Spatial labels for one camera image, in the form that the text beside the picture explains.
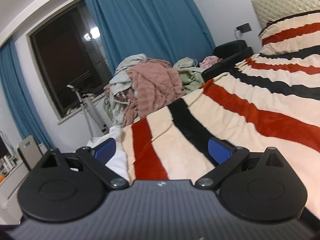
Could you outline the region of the white shirt garment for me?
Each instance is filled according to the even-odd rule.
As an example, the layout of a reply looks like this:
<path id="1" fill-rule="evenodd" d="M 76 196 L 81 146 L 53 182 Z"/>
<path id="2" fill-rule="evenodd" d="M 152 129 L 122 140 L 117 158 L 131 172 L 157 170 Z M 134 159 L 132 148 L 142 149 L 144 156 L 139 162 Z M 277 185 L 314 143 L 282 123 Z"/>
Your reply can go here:
<path id="1" fill-rule="evenodd" d="M 86 146 L 93 150 L 95 159 L 129 181 L 127 155 L 121 143 L 121 135 L 121 127 L 113 126 L 107 135 L 90 138 Z"/>

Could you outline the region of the grey white clothes heap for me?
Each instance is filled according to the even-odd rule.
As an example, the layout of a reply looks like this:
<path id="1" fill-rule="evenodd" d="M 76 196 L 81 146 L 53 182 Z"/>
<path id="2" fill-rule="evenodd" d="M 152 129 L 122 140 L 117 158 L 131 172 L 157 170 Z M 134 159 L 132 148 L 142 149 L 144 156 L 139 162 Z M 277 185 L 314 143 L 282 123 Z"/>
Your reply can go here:
<path id="1" fill-rule="evenodd" d="M 145 54 L 136 54 L 126 57 L 116 68 L 114 77 L 106 86 L 106 97 L 110 104 L 112 113 L 111 120 L 114 125 L 123 123 L 124 110 L 130 104 L 130 99 L 127 98 L 129 89 L 132 88 L 132 81 L 127 74 L 127 70 L 135 65 L 146 63 Z"/>

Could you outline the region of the garment steamer stand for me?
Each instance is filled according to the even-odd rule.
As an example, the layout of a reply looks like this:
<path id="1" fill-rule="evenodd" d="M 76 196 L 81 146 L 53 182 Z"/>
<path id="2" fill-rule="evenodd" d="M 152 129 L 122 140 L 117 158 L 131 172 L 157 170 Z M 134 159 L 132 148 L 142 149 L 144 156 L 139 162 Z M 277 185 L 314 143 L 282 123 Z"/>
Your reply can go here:
<path id="1" fill-rule="evenodd" d="M 89 130 L 89 133 L 91 137 L 93 137 L 93 130 L 91 123 L 89 121 L 89 116 L 91 119 L 97 124 L 101 132 L 106 135 L 109 132 L 109 128 L 102 118 L 102 116 L 99 114 L 99 112 L 96 110 L 95 106 L 92 103 L 92 100 L 89 98 L 88 94 L 86 94 L 83 90 L 76 88 L 75 86 L 68 84 L 68 88 L 70 88 L 78 98 L 80 102 L 81 110 L 83 111 L 83 114 L 85 116 L 85 120 L 87 123 L 87 127 Z"/>

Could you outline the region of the grey chair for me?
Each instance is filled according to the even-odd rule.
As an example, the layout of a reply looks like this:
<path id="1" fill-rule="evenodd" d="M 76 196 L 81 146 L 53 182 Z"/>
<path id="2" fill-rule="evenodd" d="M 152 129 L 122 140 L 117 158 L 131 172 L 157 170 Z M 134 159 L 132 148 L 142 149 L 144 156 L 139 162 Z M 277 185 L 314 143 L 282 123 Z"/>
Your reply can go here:
<path id="1" fill-rule="evenodd" d="M 43 156 L 32 135 L 26 137 L 24 140 L 18 143 L 17 151 L 28 171 L 31 171 Z"/>

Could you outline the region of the striped fleece bed blanket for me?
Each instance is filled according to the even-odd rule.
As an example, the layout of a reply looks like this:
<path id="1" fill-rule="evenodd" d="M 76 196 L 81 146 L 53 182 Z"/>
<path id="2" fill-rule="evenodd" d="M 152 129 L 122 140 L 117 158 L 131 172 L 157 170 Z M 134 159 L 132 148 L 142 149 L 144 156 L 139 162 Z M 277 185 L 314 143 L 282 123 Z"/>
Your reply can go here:
<path id="1" fill-rule="evenodd" d="M 213 169 L 211 137 L 253 152 L 276 147 L 319 216 L 319 56 L 254 55 L 200 89 L 123 129 L 125 175 L 197 180 Z"/>

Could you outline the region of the green blanket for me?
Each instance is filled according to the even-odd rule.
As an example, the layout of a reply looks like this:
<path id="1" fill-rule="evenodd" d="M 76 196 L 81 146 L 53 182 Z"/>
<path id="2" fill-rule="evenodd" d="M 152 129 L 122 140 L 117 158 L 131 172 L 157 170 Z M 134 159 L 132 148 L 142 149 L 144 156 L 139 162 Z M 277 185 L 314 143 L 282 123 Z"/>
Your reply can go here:
<path id="1" fill-rule="evenodd" d="M 204 69 L 198 66 L 196 59 L 185 57 L 177 61 L 173 68 L 178 71 L 182 81 L 182 88 L 187 94 L 197 90 L 204 84 L 202 77 Z"/>

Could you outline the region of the blue curtain left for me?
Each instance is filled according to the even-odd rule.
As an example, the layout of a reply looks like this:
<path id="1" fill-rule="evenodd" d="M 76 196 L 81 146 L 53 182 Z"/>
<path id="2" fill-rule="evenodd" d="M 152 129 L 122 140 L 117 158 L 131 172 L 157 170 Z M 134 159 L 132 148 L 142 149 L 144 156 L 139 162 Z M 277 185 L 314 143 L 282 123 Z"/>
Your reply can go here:
<path id="1" fill-rule="evenodd" d="M 12 38 L 1 46 L 1 83 L 20 136 L 25 139 L 32 135 L 38 144 L 53 147 L 29 93 Z"/>

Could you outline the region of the blue curtain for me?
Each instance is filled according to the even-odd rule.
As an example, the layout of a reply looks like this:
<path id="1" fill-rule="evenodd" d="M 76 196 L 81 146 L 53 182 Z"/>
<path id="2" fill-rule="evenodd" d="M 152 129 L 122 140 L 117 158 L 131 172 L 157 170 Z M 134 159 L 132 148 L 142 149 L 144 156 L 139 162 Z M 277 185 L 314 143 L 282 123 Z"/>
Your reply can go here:
<path id="1" fill-rule="evenodd" d="M 128 56 L 202 61 L 215 44 L 193 0 L 85 0 L 112 74 Z"/>
<path id="2" fill-rule="evenodd" d="M 38 144 L 53 147 L 29 93 L 12 38 L 1 46 L 1 83 L 20 136 L 25 139 L 32 135 Z"/>

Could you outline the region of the dark window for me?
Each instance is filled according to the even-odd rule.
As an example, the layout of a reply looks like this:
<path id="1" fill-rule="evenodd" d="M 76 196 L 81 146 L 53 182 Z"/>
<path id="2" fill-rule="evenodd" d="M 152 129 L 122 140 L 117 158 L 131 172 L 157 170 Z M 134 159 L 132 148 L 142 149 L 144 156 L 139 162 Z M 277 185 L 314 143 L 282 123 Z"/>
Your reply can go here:
<path id="1" fill-rule="evenodd" d="M 99 28 L 83 0 L 39 27 L 30 42 L 61 118 L 80 106 L 72 86 L 82 94 L 100 95 L 112 79 Z"/>

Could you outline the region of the pink fluffy blanket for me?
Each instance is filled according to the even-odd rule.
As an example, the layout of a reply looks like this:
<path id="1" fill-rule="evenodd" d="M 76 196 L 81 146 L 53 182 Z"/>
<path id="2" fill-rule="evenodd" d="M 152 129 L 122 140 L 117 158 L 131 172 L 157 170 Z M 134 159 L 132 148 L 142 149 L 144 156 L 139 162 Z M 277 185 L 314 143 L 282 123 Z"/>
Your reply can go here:
<path id="1" fill-rule="evenodd" d="M 137 118 L 144 118 L 185 95 L 178 71 L 165 60 L 146 57 L 146 63 L 130 67 L 127 71 L 132 88 L 127 93 L 130 104 L 124 110 L 122 127 Z M 104 87 L 105 111 L 112 117 Z"/>

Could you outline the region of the small pink garment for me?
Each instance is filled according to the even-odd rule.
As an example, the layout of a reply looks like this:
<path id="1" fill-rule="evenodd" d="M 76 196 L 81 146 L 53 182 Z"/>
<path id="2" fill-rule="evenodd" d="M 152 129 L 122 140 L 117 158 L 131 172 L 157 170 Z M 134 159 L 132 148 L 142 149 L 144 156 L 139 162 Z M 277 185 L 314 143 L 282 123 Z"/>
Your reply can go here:
<path id="1" fill-rule="evenodd" d="M 210 68 L 211 66 L 219 63 L 222 59 L 217 56 L 208 56 L 202 62 L 199 63 L 199 67 L 202 69 Z"/>

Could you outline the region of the white desk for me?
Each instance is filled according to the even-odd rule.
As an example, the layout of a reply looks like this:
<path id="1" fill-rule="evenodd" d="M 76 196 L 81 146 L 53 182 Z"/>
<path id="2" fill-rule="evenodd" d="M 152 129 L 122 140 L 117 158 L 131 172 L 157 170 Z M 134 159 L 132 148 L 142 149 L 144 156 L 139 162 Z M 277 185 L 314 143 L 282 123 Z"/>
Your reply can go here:
<path id="1" fill-rule="evenodd" d="M 16 225 L 20 223 L 22 211 L 17 201 L 17 192 L 29 171 L 22 160 L 1 182 L 0 197 L 1 225 Z"/>

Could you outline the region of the striped pillow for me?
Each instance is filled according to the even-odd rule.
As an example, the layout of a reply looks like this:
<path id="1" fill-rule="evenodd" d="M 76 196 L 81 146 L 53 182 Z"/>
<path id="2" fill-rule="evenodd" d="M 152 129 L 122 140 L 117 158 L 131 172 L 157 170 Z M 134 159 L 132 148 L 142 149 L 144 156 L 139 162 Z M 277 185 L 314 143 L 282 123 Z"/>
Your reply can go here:
<path id="1" fill-rule="evenodd" d="M 319 45 L 319 11 L 304 12 L 272 22 L 259 34 L 261 53 L 273 56 Z"/>

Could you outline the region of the blue curtain right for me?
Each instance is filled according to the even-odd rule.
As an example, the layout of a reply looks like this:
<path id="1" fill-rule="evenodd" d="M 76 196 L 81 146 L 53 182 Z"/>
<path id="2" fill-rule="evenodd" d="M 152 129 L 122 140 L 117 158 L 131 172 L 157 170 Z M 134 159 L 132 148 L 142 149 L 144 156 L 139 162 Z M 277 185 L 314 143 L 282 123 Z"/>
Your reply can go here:
<path id="1" fill-rule="evenodd" d="M 193 0 L 85 0 L 112 74 L 128 56 L 202 61 L 215 44 Z"/>

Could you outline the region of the wall socket with plug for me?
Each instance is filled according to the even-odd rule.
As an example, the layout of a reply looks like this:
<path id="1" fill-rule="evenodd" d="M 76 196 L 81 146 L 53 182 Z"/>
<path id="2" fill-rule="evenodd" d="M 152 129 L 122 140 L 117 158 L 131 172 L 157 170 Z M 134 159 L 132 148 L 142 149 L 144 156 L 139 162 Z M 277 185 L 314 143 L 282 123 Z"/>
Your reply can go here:
<path id="1" fill-rule="evenodd" d="M 245 23 L 245 24 L 242 24 L 240 26 L 237 26 L 234 30 L 234 36 L 237 40 L 240 39 L 240 37 L 242 37 L 242 35 L 244 33 L 247 33 L 247 32 L 250 32 L 252 31 L 252 28 L 250 26 L 249 23 Z"/>

